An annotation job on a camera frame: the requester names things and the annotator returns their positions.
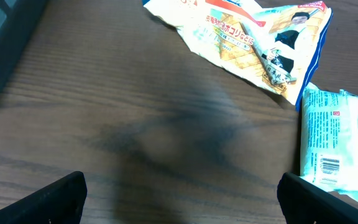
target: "white plastic package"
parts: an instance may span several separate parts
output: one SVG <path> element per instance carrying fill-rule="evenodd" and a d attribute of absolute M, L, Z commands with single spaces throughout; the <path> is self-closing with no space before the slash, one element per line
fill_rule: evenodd
<path fill-rule="evenodd" d="M 358 201 L 358 96 L 344 90 L 303 93 L 301 177 Z"/>

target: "red logo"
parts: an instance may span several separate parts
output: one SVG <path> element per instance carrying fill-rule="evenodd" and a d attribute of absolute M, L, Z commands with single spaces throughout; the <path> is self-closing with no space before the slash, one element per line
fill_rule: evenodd
<path fill-rule="evenodd" d="M 313 8 L 318 8 L 321 11 L 324 12 L 324 10 L 326 10 L 327 6 L 325 5 L 325 3 L 323 1 L 318 1 L 318 2 L 312 2 L 312 3 L 308 3 L 308 4 L 303 4 L 303 5 L 299 5 L 298 8 L 303 8 L 303 7 L 313 7 Z"/>

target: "snack wrapper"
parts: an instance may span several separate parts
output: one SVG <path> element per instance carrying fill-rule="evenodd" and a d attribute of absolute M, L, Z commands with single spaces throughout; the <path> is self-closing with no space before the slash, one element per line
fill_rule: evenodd
<path fill-rule="evenodd" d="M 262 9 L 253 0 L 144 0 L 190 50 L 299 107 L 332 11 L 325 3 Z"/>
<path fill-rule="evenodd" d="M 301 178 L 358 201 L 358 96 L 305 89 Z"/>

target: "wooden table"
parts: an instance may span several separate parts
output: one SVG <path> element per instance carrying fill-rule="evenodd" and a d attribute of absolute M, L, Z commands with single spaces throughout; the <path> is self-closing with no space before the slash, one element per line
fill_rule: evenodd
<path fill-rule="evenodd" d="M 358 95 L 358 2 L 326 4 L 312 81 Z M 140 0 L 51 0 L 1 95 L 0 209 L 80 170 L 82 223 L 284 223 L 277 184 L 300 143 L 280 99 L 191 53 Z"/>

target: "nutrition label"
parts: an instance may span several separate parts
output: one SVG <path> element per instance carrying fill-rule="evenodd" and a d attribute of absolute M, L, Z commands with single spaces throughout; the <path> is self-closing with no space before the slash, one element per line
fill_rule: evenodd
<path fill-rule="evenodd" d="M 340 112 L 309 112 L 308 147 L 335 149 L 341 130 Z"/>
<path fill-rule="evenodd" d="M 338 95 L 325 91 L 311 91 L 308 98 L 308 104 L 317 108 L 323 106 L 337 106 L 339 104 Z"/>

